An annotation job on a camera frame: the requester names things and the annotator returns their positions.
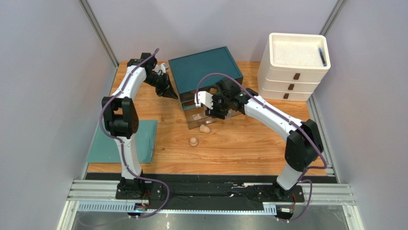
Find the teal drawer cabinet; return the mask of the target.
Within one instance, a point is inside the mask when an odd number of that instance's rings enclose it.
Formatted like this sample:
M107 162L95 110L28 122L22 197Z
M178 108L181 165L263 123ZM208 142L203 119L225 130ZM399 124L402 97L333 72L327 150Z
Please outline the teal drawer cabinet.
M223 73L239 83L243 82L243 74L226 46L170 59L169 66L174 81L202 79L210 73Z

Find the eyeshadow palette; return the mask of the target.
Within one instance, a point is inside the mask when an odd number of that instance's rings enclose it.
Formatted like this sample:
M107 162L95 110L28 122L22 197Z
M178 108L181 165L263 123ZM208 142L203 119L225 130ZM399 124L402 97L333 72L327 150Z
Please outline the eyeshadow palette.
M227 114L225 115L225 120L231 120L231 118L232 118L232 111L229 110L229 111L227 112Z

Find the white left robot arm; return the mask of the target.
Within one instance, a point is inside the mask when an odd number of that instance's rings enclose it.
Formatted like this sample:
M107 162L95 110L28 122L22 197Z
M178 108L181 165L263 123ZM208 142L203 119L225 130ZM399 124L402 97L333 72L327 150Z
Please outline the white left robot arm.
M139 118L133 102L142 83L155 88L159 97L178 99L163 64L158 65L155 53L142 53L139 59L127 63L126 75L110 97L103 97L100 126L103 133L114 139L122 165L117 191L123 195L141 197L146 192L146 178L138 161L136 133Z

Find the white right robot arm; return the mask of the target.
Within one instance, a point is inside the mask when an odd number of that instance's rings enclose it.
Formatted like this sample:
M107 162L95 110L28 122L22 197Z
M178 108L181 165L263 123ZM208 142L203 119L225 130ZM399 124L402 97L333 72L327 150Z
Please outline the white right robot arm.
M286 143L286 164L276 179L276 186L291 190L324 151L320 131L312 119L303 121L282 112L265 101L256 91L244 89L236 80L217 83L219 93L197 91L196 107L206 107L206 115L225 119L230 111L252 117L278 134Z

